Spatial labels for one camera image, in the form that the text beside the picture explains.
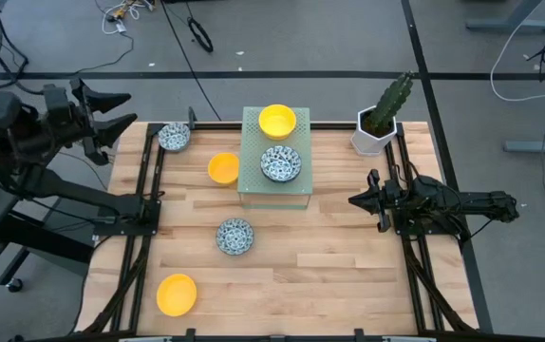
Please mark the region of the black aluminium rig frame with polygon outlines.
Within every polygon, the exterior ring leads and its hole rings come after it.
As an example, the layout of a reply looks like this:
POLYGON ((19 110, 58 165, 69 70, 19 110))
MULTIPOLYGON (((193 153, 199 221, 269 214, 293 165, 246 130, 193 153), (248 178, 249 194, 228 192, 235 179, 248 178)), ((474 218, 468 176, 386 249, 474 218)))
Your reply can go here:
POLYGON ((147 164, 151 174, 160 174, 162 209, 143 287, 128 293, 122 327, 136 319, 136 334, 172 336, 174 342, 185 336, 291 342, 414 334, 400 238, 379 233, 375 217, 348 203, 365 190, 370 169, 388 175, 384 156, 354 152, 353 130, 350 123, 313 125, 308 208, 282 210, 244 208, 234 186, 209 178, 215 154, 239 152, 239 125, 204 123, 186 150, 160 155, 147 139, 149 124, 132 124, 119 142, 109 189, 134 190, 147 164), (254 229, 251 249, 239 256, 216 245, 218 226, 232 218, 254 229), (162 313, 156 301, 160 283, 173 274, 197 286, 193 308, 177 317, 162 313))

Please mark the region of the green perforated metal shelf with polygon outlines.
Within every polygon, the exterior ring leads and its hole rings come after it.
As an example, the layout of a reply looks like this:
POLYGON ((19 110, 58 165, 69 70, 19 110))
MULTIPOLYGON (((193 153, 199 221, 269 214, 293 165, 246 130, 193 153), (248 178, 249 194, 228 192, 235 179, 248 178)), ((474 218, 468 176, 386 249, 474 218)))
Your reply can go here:
POLYGON ((313 192, 311 160, 310 110, 293 107, 296 128, 283 141, 265 136, 258 124, 262 107, 243 108, 239 175, 237 192, 244 208, 248 209, 307 209, 313 192), (299 155, 302 165, 297 177, 289 182, 268 179, 260 166, 267 149, 288 146, 299 155))

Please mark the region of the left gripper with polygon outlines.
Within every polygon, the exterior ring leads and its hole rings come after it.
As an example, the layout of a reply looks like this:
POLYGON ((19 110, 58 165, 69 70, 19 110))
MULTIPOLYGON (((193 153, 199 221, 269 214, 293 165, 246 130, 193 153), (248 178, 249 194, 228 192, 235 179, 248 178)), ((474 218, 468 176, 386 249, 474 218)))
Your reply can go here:
POLYGON ((102 146, 112 147, 124 130, 138 119, 138 115, 131 113, 98 122, 93 113, 107 113, 129 101, 131 95, 97 92, 80 78, 72 79, 69 85, 77 103, 68 99, 65 88, 53 84, 43 88, 46 113, 40 120, 44 137, 41 139, 39 153, 49 161, 62 147, 81 142, 85 155, 92 162, 106 165, 109 157, 102 151, 102 146))

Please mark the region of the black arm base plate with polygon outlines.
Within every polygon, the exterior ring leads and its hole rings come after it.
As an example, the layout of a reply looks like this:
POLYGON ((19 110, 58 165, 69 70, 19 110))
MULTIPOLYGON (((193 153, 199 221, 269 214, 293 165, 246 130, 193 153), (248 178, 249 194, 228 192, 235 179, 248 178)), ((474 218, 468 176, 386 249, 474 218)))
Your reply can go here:
POLYGON ((466 228, 454 209, 430 199, 415 204, 402 202, 391 210, 395 232, 401 236, 450 235, 459 237, 466 228))
POLYGON ((161 202, 145 201, 143 218, 117 218, 114 221, 98 220, 94 234, 98 236, 153 236, 159 230, 161 202))

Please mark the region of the green cactus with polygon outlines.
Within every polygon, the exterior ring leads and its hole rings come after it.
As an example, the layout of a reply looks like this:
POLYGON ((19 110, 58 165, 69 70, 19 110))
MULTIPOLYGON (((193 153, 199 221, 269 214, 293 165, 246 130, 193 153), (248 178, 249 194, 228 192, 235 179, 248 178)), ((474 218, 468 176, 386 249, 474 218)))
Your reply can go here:
POLYGON ((393 128, 393 120, 411 94, 415 74, 407 71, 385 90, 376 106, 363 120, 363 129, 376 137, 387 135, 393 128))

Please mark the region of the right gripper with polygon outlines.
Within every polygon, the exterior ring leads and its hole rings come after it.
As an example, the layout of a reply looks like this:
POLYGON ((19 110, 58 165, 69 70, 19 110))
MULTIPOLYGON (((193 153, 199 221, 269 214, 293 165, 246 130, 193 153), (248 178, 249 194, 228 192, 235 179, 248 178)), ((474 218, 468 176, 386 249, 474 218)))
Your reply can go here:
POLYGON ((384 181, 384 185, 379 185, 380 175, 377 169, 371 169, 368 174, 369 189, 365 192, 352 196, 348 199, 350 204, 354 204, 371 215, 377 215, 379 222, 377 229, 379 233, 386 232, 390 224, 390 216, 385 212, 396 207, 399 200, 399 183, 396 179, 384 181))

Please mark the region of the white hexagonal plant pot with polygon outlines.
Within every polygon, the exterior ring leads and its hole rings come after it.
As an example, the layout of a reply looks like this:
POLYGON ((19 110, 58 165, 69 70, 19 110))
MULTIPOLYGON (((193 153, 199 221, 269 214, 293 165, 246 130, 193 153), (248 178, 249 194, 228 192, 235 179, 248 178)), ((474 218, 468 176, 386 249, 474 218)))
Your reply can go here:
POLYGON ((365 116, 376 106, 370 106, 358 112, 357 126, 350 139, 355 152, 360 156, 378 156, 397 134, 397 122, 392 119, 390 130, 382 137, 373 136, 365 131, 365 116))

